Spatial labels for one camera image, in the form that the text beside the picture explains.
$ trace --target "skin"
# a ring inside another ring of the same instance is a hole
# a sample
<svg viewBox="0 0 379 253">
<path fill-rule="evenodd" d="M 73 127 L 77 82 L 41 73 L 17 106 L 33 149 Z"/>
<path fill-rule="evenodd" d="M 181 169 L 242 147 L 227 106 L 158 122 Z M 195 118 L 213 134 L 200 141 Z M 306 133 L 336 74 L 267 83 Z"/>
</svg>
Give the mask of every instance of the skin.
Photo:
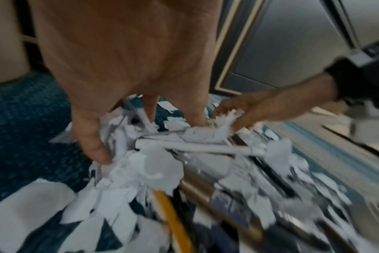
<svg viewBox="0 0 379 253">
<path fill-rule="evenodd" d="M 213 117 L 233 109 L 243 110 L 245 113 L 232 125 L 235 133 L 244 127 L 251 128 L 257 122 L 293 119 L 315 106 L 335 100 L 337 96 L 334 79 L 323 73 L 298 85 L 225 100 L 216 108 Z"/>
<path fill-rule="evenodd" d="M 191 126 L 206 125 L 222 0 L 31 0 L 46 66 L 66 92 L 83 153 L 111 163 L 99 118 L 142 93 L 150 121 L 160 96 Z"/>
</svg>

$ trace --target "black sleeve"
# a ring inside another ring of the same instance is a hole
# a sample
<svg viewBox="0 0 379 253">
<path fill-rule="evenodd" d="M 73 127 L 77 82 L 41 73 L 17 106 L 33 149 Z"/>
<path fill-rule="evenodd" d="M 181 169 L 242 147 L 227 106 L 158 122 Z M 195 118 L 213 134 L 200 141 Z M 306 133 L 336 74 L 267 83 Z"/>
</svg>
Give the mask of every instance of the black sleeve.
<svg viewBox="0 0 379 253">
<path fill-rule="evenodd" d="M 347 58 L 340 59 L 325 70 L 335 80 L 338 89 L 337 99 L 379 100 L 379 85 L 369 81 L 362 69 Z"/>
</svg>

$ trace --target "metal panel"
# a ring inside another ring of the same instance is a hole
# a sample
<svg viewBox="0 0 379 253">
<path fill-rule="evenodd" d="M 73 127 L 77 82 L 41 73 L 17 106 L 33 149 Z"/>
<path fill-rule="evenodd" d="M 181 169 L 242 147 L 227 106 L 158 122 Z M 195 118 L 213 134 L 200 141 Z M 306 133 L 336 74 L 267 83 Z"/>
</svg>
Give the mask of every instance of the metal panel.
<svg viewBox="0 0 379 253">
<path fill-rule="evenodd" d="M 379 0 L 342 0 L 361 46 L 379 39 Z"/>
<path fill-rule="evenodd" d="M 255 80 L 240 76 L 235 73 L 230 73 L 227 75 L 222 87 L 228 90 L 235 90 L 242 93 L 260 92 L 264 90 L 274 89 L 274 87 L 272 86 L 257 82 Z"/>
<path fill-rule="evenodd" d="M 349 48 L 318 0 L 271 0 L 237 57 L 234 73 L 272 85 L 295 84 Z"/>
</svg>

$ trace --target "white stick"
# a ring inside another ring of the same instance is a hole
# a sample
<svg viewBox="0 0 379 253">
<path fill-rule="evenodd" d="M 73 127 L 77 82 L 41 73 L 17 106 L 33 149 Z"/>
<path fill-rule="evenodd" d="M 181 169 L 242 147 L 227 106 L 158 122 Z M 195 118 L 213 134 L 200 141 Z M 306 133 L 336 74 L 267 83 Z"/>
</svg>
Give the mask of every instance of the white stick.
<svg viewBox="0 0 379 253">
<path fill-rule="evenodd" d="M 216 144 L 199 144 L 199 143 L 183 143 L 172 142 L 165 140 L 149 140 L 138 139 L 135 142 L 136 149 L 143 149 L 149 145 L 160 145 L 167 149 L 174 149 L 186 152 L 206 152 L 206 153 L 218 153 L 218 154 L 242 154 L 253 156 L 264 156 L 264 149 L 248 147 L 248 146 L 227 146 Z"/>
</svg>

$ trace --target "beige trash can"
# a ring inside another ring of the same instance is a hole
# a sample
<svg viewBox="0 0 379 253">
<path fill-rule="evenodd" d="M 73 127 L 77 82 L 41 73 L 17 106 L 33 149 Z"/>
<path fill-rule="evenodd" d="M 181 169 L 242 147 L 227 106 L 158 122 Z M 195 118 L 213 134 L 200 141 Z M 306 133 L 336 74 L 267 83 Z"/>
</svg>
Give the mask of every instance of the beige trash can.
<svg viewBox="0 0 379 253">
<path fill-rule="evenodd" d="M 30 71 L 12 0 L 0 0 L 0 83 Z"/>
</svg>

